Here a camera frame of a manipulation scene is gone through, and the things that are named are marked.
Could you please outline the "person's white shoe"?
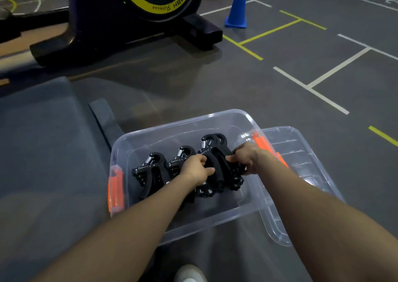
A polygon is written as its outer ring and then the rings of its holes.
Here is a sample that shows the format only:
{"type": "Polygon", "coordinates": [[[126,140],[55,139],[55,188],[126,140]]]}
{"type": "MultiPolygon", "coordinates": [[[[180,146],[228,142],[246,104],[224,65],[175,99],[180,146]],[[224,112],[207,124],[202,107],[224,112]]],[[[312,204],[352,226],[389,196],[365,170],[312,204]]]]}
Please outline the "person's white shoe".
{"type": "Polygon", "coordinates": [[[200,268],[193,264],[183,265],[174,275],[173,282],[208,282],[200,268]]]}

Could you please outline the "clear plastic storage bin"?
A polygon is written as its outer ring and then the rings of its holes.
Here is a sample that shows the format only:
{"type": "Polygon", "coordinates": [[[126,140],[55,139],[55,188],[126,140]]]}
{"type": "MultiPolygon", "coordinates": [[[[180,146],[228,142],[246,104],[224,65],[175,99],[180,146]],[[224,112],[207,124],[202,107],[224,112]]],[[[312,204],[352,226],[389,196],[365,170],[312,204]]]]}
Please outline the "clear plastic storage bin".
{"type": "MultiPolygon", "coordinates": [[[[231,109],[122,135],[113,144],[110,166],[118,165],[123,171],[125,209],[140,202],[143,188],[132,175],[132,169],[140,167],[149,154],[161,153],[169,162],[183,145],[193,147],[198,153],[202,137],[215,133],[225,135],[228,147],[233,150],[232,145],[240,134],[255,129],[261,131],[249,114],[231,109]]],[[[258,189],[244,179],[238,191],[225,187],[222,193],[210,198],[196,194],[194,203],[187,203],[177,212],[160,245],[260,211],[260,194],[255,193],[258,189]]]]}

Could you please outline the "blue training cone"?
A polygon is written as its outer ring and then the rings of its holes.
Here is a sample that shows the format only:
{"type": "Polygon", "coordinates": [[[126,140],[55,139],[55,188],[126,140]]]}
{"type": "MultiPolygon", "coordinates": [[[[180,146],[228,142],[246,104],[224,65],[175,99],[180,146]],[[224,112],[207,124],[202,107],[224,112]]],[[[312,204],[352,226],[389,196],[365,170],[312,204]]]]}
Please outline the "blue training cone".
{"type": "Polygon", "coordinates": [[[246,28],[246,0],[233,0],[224,25],[226,28],[246,28]]]}

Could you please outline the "person's right hand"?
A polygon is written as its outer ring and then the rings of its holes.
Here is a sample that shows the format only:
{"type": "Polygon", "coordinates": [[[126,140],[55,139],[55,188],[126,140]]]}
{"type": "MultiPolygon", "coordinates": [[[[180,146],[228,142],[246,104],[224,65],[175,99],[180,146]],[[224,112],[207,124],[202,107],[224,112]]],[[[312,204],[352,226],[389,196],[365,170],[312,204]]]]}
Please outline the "person's right hand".
{"type": "Polygon", "coordinates": [[[246,167],[241,175],[261,175],[266,173],[268,152],[260,149],[256,144],[246,142],[234,149],[233,154],[240,154],[240,164],[246,167]]]}

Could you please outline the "person's right forearm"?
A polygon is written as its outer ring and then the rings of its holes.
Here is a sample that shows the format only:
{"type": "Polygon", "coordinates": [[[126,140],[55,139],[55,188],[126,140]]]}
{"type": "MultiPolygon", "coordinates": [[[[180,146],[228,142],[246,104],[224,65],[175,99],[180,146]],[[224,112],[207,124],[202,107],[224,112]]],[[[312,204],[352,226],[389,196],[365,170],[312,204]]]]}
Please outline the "person's right forearm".
{"type": "Polygon", "coordinates": [[[307,183],[270,153],[252,160],[313,281],[398,282],[398,239],[361,211],[307,183]]]}

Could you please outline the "grey padded mat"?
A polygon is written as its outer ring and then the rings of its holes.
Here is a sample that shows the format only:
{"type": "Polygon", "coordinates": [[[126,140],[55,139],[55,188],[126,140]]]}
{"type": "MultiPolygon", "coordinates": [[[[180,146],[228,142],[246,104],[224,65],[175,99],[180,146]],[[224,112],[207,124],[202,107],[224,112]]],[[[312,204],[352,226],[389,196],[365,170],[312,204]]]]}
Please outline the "grey padded mat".
{"type": "Polygon", "coordinates": [[[110,215],[112,145],[104,99],[66,77],[0,98],[0,282],[26,282],[110,215]]]}

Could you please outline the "person's left hand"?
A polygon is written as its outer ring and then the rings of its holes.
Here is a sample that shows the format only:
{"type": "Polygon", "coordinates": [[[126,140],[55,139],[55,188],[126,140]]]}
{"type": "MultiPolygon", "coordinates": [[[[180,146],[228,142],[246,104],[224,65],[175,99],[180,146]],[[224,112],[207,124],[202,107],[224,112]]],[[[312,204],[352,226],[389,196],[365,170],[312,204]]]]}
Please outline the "person's left hand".
{"type": "Polygon", "coordinates": [[[184,162],[179,177],[189,182],[192,187],[198,187],[204,184],[208,178],[203,173],[203,168],[206,168],[206,161],[206,156],[202,154],[190,156],[184,162]]]}

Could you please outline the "black gym machine base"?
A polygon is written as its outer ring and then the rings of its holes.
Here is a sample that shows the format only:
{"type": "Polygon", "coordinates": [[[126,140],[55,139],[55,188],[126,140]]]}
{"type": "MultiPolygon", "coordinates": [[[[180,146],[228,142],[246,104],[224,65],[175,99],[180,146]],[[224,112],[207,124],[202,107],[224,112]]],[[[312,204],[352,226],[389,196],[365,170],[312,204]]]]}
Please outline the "black gym machine base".
{"type": "Polygon", "coordinates": [[[0,8],[0,44],[20,37],[22,32],[68,21],[68,7],[23,14],[11,13],[8,9],[0,8]]]}

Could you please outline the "orange bin latch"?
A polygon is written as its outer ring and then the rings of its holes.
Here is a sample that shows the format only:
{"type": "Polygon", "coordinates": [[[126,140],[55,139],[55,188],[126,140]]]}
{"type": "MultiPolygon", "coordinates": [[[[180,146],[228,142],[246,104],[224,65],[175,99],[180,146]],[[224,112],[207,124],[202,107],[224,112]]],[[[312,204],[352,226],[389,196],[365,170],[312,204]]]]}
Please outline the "orange bin latch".
{"type": "Polygon", "coordinates": [[[252,134],[252,139],[254,140],[254,142],[256,143],[256,145],[263,150],[266,150],[268,152],[270,152],[273,156],[275,156],[282,164],[284,164],[286,167],[289,168],[289,166],[287,165],[287,163],[284,161],[284,159],[282,158],[281,154],[278,152],[275,152],[274,148],[272,147],[272,145],[269,143],[269,141],[266,139],[266,137],[262,134],[260,134],[257,131],[254,131],[252,134]]]}
{"type": "Polygon", "coordinates": [[[118,165],[110,167],[107,192],[108,210],[112,217],[125,209],[123,171],[118,165]]]}

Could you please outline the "clear plastic bin lid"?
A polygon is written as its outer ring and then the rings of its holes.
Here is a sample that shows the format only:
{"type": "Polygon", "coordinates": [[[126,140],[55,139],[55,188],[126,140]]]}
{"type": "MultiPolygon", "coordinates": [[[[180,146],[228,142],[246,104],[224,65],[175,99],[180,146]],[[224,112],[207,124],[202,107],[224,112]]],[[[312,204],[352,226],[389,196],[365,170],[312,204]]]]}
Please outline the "clear plastic bin lid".
{"type": "MultiPolygon", "coordinates": [[[[326,172],[305,138],[296,128],[281,126],[262,129],[261,131],[255,129],[253,131],[240,134],[232,147],[235,148],[247,141],[254,142],[252,139],[254,131],[257,131],[266,137],[275,152],[281,154],[289,168],[295,174],[300,176],[301,179],[321,191],[335,196],[345,202],[331,177],[326,172]]],[[[264,185],[261,183],[259,177],[257,175],[249,175],[244,179],[245,181],[248,181],[249,185],[259,188],[258,190],[255,190],[255,193],[260,194],[260,215],[270,238],[281,246],[291,247],[291,240],[286,232],[275,204],[264,185]]]]}

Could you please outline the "black hand grip strengthener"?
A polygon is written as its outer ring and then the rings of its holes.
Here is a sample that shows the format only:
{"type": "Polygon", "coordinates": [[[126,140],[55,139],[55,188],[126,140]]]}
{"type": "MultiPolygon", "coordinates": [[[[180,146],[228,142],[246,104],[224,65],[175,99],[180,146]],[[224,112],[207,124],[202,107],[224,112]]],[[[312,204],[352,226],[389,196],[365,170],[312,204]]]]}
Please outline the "black hand grip strengthener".
{"type": "Polygon", "coordinates": [[[201,149],[198,154],[206,157],[206,169],[213,168],[215,170],[203,184],[197,186],[196,194],[201,198],[210,198],[224,191],[224,175],[219,159],[222,152],[220,147],[226,144],[226,137],[220,133],[207,134],[201,139],[201,149]]]}
{"type": "MultiPolygon", "coordinates": [[[[170,174],[171,180],[176,178],[182,169],[182,166],[187,158],[195,155],[196,151],[193,147],[183,145],[179,148],[175,158],[167,163],[167,170],[170,174]]],[[[187,203],[194,203],[196,197],[196,190],[192,190],[183,200],[179,210],[183,209],[187,203]]]]}
{"type": "Polygon", "coordinates": [[[139,200],[147,199],[171,181],[168,162],[163,154],[153,152],[146,161],[137,168],[132,169],[132,175],[143,188],[139,200]]]}
{"type": "Polygon", "coordinates": [[[211,152],[220,165],[223,174],[223,187],[238,191],[244,183],[242,174],[245,172],[246,166],[226,159],[226,156],[232,155],[232,150],[228,147],[225,135],[215,133],[213,136],[214,143],[212,144],[211,152]]]}

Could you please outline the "person's left forearm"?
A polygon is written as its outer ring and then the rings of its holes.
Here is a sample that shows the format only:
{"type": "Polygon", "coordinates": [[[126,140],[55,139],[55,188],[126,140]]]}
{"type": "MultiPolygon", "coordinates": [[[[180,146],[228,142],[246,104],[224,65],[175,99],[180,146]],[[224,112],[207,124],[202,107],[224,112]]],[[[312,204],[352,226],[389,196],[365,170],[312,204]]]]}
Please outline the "person's left forearm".
{"type": "Polygon", "coordinates": [[[32,282],[138,281],[183,200],[206,177],[180,174],[74,245],[32,282]]]}

